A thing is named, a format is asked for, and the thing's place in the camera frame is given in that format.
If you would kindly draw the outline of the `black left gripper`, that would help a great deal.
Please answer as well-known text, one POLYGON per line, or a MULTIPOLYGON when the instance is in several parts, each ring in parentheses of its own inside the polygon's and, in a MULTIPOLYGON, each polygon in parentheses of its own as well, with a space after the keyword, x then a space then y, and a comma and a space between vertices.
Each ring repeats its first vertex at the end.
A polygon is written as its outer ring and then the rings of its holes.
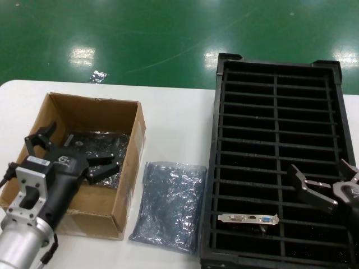
POLYGON ((45 160, 53 164, 54 182, 44 205, 44 220, 56 230, 70 203, 85 179, 89 184, 115 184, 121 170, 120 139, 95 140, 86 155, 69 149, 59 149, 50 138, 57 128, 56 121, 40 127, 25 137, 29 156, 39 157, 35 147, 43 149, 45 160))

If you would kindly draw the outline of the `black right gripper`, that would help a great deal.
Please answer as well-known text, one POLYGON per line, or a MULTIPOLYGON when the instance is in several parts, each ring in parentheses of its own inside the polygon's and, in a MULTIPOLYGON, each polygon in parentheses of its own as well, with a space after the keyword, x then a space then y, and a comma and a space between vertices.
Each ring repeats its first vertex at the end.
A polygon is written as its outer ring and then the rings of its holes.
POLYGON ((340 160, 338 168, 346 179, 346 182, 333 184, 333 194, 338 201, 310 188, 310 186, 314 186, 331 189, 331 186, 326 183, 308 180, 295 165, 292 164, 289 166, 287 175, 301 201, 327 214, 332 214, 338 208, 337 212, 341 216, 345 218, 358 218, 359 170, 356 166, 350 165, 344 159, 340 160))

